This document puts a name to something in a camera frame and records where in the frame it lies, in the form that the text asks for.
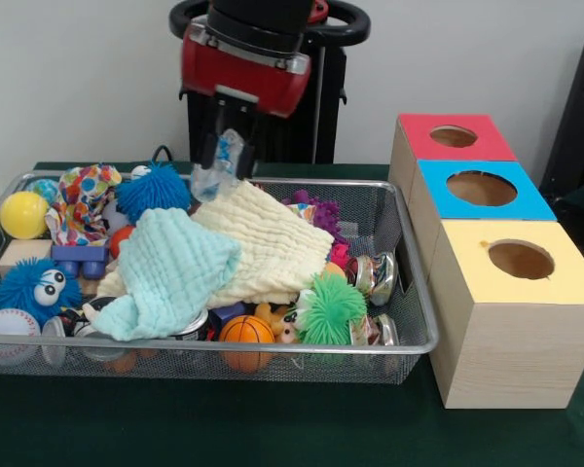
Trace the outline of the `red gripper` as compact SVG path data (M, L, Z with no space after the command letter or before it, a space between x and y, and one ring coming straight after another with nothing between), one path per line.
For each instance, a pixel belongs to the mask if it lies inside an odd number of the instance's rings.
M310 79L311 60L306 54L290 58L260 55L224 42L196 21L186 29L181 52L181 89L211 97L202 128L201 167L212 167L230 96L256 106L258 112L287 118L295 112ZM260 118L253 108L241 107L236 132L243 146L236 177L252 174L255 139Z

